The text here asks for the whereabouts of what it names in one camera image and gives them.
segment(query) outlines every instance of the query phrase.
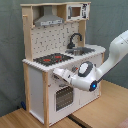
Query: wooden toy kitchen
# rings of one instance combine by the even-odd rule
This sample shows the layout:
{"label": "wooden toy kitchen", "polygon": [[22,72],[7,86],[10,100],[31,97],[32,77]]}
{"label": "wooden toy kitchen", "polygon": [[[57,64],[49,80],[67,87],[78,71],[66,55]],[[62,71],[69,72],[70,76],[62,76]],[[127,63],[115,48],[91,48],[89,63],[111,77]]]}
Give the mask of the wooden toy kitchen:
{"label": "wooden toy kitchen", "polygon": [[49,127],[101,95],[71,88],[53,74],[55,68],[78,73],[90,61],[99,67],[105,49],[85,44],[90,2],[22,4],[26,108]]}

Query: stovetop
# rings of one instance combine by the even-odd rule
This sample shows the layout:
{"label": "stovetop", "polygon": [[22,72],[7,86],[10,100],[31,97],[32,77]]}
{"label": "stovetop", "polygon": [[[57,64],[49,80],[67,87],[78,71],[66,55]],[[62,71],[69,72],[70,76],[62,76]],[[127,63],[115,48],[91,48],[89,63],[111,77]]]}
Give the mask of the stovetop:
{"label": "stovetop", "polygon": [[33,61],[48,67],[57,63],[61,63],[63,61],[67,61],[69,59],[73,59],[73,57],[60,53],[54,53],[51,55],[36,58]]}

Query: table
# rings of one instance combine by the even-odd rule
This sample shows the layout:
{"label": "table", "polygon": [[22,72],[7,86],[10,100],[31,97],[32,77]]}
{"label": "table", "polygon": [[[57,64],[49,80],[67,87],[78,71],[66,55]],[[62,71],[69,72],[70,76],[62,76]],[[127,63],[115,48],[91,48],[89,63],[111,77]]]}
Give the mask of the table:
{"label": "table", "polygon": [[[0,118],[0,128],[44,128],[37,119],[23,109],[16,110]],[[69,118],[52,125],[50,128],[81,128]]]}
{"label": "table", "polygon": [[115,128],[128,118],[128,89],[103,80],[101,93],[71,117],[87,128]]}

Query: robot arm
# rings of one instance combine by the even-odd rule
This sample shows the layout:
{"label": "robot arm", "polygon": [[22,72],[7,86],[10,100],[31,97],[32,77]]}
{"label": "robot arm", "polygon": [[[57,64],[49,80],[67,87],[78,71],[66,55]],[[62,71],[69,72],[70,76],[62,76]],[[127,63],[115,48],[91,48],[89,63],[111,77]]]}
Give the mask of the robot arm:
{"label": "robot arm", "polygon": [[59,68],[56,68],[53,73],[71,87],[84,91],[94,91],[102,77],[115,67],[127,53],[128,30],[111,42],[109,57],[99,68],[96,68],[91,62],[85,62],[79,67],[78,74]]}

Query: sink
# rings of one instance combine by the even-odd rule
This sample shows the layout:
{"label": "sink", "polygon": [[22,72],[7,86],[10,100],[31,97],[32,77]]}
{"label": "sink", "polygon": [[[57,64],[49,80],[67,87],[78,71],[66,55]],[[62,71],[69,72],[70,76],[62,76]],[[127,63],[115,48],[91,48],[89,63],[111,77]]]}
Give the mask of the sink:
{"label": "sink", "polygon": [[88,54],[88,53],[94,52],[94,51],[95,50],[91,49],[91,48],[78,47],[78,48],[68,49],[65,51],[65,53],[72,54],[75,56],[80,56],[80,55],[85,55],[85,54]]}

